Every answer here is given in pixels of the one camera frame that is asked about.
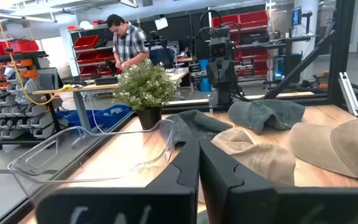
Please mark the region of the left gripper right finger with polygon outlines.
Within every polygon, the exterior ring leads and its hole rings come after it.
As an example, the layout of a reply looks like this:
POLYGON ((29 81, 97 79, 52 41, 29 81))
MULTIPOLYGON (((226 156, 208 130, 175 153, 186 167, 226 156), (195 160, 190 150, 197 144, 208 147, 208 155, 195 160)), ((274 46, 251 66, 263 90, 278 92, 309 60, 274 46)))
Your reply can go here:
POLYGON ((210 224, 358 224, 358 188, 281 187, 200 141, 210 224))

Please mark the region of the silver aluminium bracket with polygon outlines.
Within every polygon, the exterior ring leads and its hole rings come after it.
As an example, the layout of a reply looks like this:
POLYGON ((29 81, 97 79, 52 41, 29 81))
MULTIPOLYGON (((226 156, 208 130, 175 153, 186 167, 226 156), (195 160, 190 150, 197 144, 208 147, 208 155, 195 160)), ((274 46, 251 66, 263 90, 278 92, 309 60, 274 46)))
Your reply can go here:
POLYGON ((339 84, 350 114, 358 117, 358 100, 346 72, 339 72, 339 84))

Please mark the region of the metal shelf with red bins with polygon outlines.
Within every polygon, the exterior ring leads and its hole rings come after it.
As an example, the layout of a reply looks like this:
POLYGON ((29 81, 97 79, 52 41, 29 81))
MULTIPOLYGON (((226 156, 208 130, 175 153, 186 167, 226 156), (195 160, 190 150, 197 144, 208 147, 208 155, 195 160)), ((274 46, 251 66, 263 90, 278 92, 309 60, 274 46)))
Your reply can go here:
POLYGON ((77 80, 108 77, 117 73, 112 52, 113 34, 106 25, 68 26, 71 75, 77 80))

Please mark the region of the potted plant black pot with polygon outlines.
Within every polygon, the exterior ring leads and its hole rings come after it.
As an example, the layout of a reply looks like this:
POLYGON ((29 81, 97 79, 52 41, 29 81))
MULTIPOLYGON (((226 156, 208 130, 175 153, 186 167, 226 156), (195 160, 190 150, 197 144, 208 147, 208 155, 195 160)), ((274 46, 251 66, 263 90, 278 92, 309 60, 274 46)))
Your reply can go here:
POLYGON ((163 66, 149 59, 125 68, 117 79, 113 101, 132 108, 142 129, 152 129, 162 119, 162 106, 173 98, 177 84, 163 66))

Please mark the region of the grey-green cloth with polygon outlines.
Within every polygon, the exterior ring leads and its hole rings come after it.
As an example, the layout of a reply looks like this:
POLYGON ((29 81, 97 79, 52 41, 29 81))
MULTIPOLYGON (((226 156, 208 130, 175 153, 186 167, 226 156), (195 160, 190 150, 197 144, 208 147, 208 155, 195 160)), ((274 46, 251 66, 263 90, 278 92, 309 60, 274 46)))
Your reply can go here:
POLYGON ((286 100, 242 101, 231 105, 228 116, 234 124, 261 135, 266 127, 291 129, 301 122, 305 110, 305 106, 286 100))

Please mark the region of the person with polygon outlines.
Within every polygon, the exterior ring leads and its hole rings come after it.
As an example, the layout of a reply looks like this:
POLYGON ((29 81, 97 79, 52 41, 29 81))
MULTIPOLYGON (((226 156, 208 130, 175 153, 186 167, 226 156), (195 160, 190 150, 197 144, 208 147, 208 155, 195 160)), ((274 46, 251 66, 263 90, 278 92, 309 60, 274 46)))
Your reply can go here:
POLYGON ((149 57, 149 50, 144 45, 147 36, 141 28, 117 14, 109 15, 106 24, 113 33, 112 51, 117 69, 129 68, 149 57))

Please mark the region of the white paper sign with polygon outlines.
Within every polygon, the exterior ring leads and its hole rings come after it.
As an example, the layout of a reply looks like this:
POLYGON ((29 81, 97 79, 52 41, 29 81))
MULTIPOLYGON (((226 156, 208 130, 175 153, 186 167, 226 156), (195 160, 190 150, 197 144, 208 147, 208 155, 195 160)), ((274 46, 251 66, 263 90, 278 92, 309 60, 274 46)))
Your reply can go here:
POLYGON ((162 29, 168 27, 168 21, 167 21, 166 17, 161 17, 160 19, 157 19, 154 22, 155 22, 157 30, 162 30, 162 29))

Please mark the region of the wooden work table grey legs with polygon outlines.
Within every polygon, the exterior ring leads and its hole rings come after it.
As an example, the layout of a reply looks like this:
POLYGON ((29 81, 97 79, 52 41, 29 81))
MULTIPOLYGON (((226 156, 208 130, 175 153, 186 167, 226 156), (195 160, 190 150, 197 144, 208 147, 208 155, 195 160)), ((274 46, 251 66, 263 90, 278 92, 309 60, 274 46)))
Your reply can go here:
MULTIPOLYGON (((188 70, 184 70, 184 72, 180 72, 180 73, 169 73, 169 76, 170 76, 171 81, 173 81, 175 83, 180 83, 181 79, 187 74, 188 74, 188 70)), ((99 90, 111 90, 114 88, 119 88, 119 84, 109 84, 109 85, 92 84, 92 85, 87 85, 84 87, 69 88, 67 90, 62 90, 62 92, 68 91, 68 92, 74 93, 73 99, 75 101, 75 106, 76 106, 78 116, 80 119, 80 124, 83 128, 90 131, 91 130, 90 121, 88 119, 88 115, 86 112, 83 97, 82 97, 81 93, 79 93, 79 92, 96 91, 96 90, 98 90, 98 91, 99 90)), ((57 91, 58 90, 38 90, 38 91, 32 92, 32 94, 33 95, 47 95, 47 94, 57 93, 57 91)))

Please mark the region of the dark grey baseball cap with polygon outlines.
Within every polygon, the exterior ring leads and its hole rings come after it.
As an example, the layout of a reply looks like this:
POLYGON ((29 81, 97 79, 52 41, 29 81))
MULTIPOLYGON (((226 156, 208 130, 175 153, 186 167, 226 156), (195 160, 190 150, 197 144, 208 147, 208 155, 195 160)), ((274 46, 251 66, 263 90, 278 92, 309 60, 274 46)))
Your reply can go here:
POLYGON ((174 123, 174 145, 186 143, 192 139, 212 140, 217 134, 232 128, 232 125, 207 116, 199 110, 172 114, 167 119, 174 123))

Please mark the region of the rack with grey bins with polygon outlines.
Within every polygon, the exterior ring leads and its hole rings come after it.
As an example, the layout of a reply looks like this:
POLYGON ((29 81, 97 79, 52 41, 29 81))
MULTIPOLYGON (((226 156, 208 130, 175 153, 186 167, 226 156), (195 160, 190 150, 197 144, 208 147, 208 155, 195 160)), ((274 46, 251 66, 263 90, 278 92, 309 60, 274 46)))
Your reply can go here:
POLYGON ((0 56, 0 150, 5 145, 36 145, 68 127, 59 114, 62 99, 34 95, 37 75, 49 67, 44 51, 0 56))

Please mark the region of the small monitor on stand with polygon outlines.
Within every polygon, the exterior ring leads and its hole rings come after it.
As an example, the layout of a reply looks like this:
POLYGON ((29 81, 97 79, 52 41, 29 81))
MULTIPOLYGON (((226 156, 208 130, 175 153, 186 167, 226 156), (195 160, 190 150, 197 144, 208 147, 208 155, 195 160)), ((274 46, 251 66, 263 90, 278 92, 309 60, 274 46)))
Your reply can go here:
POLYGON ((291 26, 298 26, 301 25, 302 20, 302 12, 301 12, 301 6, 295 7, 291 11, 291 26))

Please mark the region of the blue barrel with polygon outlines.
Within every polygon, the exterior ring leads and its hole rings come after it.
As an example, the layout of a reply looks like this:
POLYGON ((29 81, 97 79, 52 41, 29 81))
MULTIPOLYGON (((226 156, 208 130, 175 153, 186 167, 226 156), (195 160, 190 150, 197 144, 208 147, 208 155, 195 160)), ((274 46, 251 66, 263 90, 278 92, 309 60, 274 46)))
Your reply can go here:
POLYGON ((209 83, 208 74, 207 74, 207 65, 209 60, 208 59, 200 59, 199 65, 200 70, 202 72, 202 79, 200 83, 200 90, 201 91, 211 91, 211 85, 209 83))

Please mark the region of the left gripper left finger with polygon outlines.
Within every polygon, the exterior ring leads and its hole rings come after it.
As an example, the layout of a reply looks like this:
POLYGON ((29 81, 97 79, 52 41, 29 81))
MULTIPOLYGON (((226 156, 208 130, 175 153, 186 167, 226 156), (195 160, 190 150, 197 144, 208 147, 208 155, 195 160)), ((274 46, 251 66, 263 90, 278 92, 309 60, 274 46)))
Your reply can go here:
POLYGON ((188 141, 145 187, 60 188, 36 206, 38 224, 195 224, 200 142, 188 141))

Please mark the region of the blue storage bin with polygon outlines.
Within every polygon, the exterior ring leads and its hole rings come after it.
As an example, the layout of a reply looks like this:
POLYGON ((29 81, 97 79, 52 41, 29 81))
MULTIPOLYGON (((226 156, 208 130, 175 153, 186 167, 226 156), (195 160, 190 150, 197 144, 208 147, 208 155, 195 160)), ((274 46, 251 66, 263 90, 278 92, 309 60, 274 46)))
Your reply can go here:
MULTIPOLYGON (((111 128, 131 111, 126 105, 113 105, 104 110, 86 110, 91 128, 96 127, 93 117, 100 128, 111 128)), ((60 121, 67 120, 69 127, 81 126, 76 110, 57 111, 57 116, 60 121)))

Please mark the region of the tall shelving with red bins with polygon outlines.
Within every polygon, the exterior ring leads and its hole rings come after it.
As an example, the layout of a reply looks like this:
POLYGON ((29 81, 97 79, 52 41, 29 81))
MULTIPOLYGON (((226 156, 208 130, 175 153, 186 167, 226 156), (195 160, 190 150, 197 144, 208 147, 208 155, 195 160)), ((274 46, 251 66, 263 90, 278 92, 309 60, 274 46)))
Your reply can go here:
POLYGON ((230 28, 231 40, 236 45, 234 64, 240 82, 265 80, 269 74, 268 24, 267 11, 231 14, 211 19, 214 28, 230 28))

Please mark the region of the black aluminium rig frame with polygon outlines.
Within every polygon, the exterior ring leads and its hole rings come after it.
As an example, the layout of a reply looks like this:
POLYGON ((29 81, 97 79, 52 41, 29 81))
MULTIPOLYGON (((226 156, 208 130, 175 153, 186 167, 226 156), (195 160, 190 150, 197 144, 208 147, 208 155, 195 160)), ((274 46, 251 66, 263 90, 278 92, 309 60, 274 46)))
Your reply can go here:
MULTIPOLYGON (((269 89, 269 91, 262 96, 257 96, 259 99, 274 99, 290 100, 295 103, 316 106, 316 105, 337 105, 343 106, 345 96, 342 96, 342 90, 339 87, 339 72, 345 72, 347 68, 347 59, 349 55, 349 45, 351 43, 351 21, 354 17, 354 7, 358 0, 336 0, 336 6, 333 13, 333 21, 330 29, 327 28, 326 37, 323 37, 317 47, 305 58, 299 65, 297 65, 289 75, 286 75, 285 79, 277 84, 275 87, 269 89), (295 77, 296 72, 303 72, 320 54, 325 48, 329 46, 331 49, 331 61, 329 69, 329 81, 328 90, 326 93, 316 93, 314 95, 297 95, 295 93, 282 93, 286 89, 290 89, 290 81, 295 77)), ((206 112, 207 104, 206 100, 198 100, 195 103, 185 101, 171 101, 168 105, 163 106, 162 114, 176 114, 179 112, 187 111, 190 109, 200 110, 206 112)), ((128 122, 132 121, 135 117, 135 112, 130 112, 123 117, 117 124, 115 124, 108 131, 120 131, 128 122)), ((96 137, 96 141, 92 144, 85 146, 84 150, 79 152, 78 155, 69 153, 68 156, 53 157, 52 160, 58 159, 61 168, 57 168, 57 171, 52 173, 52 180, 60 180, 61 178, 68 177, 73 174, 75 168, 79 168, 86 161, 90 159, 93 154, 101 150, 102 144, 110 140, 111 137, 96 137)), ((26 220, 26 216, 32 212, 34 206, 30 202, 30 197, 26 196, 25 199, 20 201, 17 205, 13 206, 5 215, 0 218, 0 224, 17 224, 26 220)))

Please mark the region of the clear plastic bin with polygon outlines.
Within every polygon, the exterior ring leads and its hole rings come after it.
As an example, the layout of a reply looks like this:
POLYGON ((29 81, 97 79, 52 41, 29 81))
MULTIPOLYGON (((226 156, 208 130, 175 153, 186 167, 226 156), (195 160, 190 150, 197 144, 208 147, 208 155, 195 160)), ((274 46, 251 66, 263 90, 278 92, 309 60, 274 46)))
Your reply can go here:
POLYGON ((32 200, 60 187, 144 187, 172 159, 173 126, 163 119, 146 131, 138 121, 116 133, 68 128, 7 168, 32 200))

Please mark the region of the red storage bin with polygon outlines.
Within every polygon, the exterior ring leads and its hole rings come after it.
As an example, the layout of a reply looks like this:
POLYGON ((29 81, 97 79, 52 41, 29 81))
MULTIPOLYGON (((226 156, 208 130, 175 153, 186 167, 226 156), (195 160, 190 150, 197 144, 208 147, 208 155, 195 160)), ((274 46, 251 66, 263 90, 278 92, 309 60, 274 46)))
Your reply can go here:
MULTIPOLYGON (((14 54, 36 52, 39 50, 39 46, 37 45, 36 41, 34 41, 34 40, 9 41, 8 45, 13 50, 12 53, 14 53, 14 54)), ((8 54, 9 54, 9 52, 6 51, 6 43, 0 42, 0 56, 8 55, 8 54)))

